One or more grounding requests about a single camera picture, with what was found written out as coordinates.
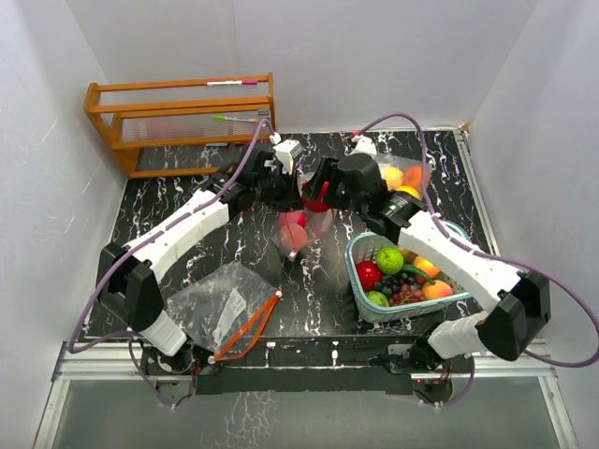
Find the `red apple toy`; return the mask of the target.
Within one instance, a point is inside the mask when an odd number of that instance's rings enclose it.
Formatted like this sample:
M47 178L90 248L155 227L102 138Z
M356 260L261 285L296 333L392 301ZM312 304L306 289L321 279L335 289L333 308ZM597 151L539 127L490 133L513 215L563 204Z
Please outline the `red apple toy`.
M282 212L278 218L278 225L281 229L291 225L297 225L301 228L305 228L307 225L307 215L302 210Z
M376 285L383 280L380 268L371 260L364 260L356 264L359 283L365 292L376 289Z

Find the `pink red dragonfruit toy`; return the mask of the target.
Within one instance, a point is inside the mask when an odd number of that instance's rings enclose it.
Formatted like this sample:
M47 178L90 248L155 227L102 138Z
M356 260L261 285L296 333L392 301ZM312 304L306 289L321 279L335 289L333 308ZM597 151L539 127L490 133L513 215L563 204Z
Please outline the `pink red dragonfruit toy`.
M301 201L304 208L311 213L324 213L329 210L329 207L322 201L310 200L305 194L301 196Z

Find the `pink fruit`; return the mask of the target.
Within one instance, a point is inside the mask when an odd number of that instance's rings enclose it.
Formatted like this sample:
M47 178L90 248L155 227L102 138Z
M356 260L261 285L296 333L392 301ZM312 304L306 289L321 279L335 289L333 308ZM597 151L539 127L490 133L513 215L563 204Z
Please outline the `pink fruit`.
M302 226L291 223L281 228L280 241L285 251L296 252L308 244L309 238Z

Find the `yellow pear toy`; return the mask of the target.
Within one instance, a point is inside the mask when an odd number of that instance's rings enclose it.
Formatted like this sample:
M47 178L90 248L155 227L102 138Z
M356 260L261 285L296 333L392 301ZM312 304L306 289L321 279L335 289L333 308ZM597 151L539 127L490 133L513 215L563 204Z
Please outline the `yellow pear toy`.
M389 191L398 191L403 186L403 172L396 167L385 167L382 171L382 178Z

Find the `blue zipper plastic bag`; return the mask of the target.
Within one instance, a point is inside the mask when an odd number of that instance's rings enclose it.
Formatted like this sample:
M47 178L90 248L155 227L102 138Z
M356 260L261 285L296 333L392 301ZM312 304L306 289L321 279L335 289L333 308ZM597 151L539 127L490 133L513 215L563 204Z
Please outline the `blue zipper plastic bag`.
M405 192L417 199L423 198L431 179L429 164L422 165L419 160L391 154L377 154L374 161L390 192Z

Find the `orange pumpkin toy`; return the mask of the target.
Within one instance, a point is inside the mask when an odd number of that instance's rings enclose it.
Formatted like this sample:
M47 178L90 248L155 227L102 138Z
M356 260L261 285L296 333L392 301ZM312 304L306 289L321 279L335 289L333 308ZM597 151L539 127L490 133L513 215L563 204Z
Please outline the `orange pumpkin toy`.
M421 166L409 167L403 174L402 185L408 185L420 191L422 188L423 175L424 172Z

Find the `orange yellow peach toy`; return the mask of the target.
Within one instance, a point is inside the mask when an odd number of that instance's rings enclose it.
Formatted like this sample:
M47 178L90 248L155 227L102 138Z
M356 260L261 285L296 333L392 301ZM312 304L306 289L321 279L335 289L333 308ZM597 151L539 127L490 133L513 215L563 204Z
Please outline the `orange yellow peach toy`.
M441 270L438 267L420 255L413 261L413 266L425 273L425 276L419 274L416 275L416 281L421 284L429 282L430 280L436 280L441 273Z

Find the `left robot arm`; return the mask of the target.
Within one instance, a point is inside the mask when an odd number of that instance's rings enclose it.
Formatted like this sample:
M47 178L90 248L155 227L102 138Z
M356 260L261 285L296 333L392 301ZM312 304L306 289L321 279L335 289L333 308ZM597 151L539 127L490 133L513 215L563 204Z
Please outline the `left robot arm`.
M159 283L199 241L225 226L256 201L289 211L301 204L294 159L296 140L260 143L238 164L211 174L191 198L142 237L100 254L94 299L160 353L174 373L188 370L193 350L166 312Z

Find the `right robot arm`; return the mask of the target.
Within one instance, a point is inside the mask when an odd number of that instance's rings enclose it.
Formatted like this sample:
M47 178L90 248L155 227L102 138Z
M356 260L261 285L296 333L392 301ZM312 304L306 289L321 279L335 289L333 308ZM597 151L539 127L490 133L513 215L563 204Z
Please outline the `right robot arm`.
M514 361L548 322L550 293L545 275L470 247L423 201L388 190L369 155L324 158L300 190L311 201L355 211L372 232L423 256L478 302L481 313L444 321L428 332L426 342L416 350L424 369L437 371L456 355L483 350Z

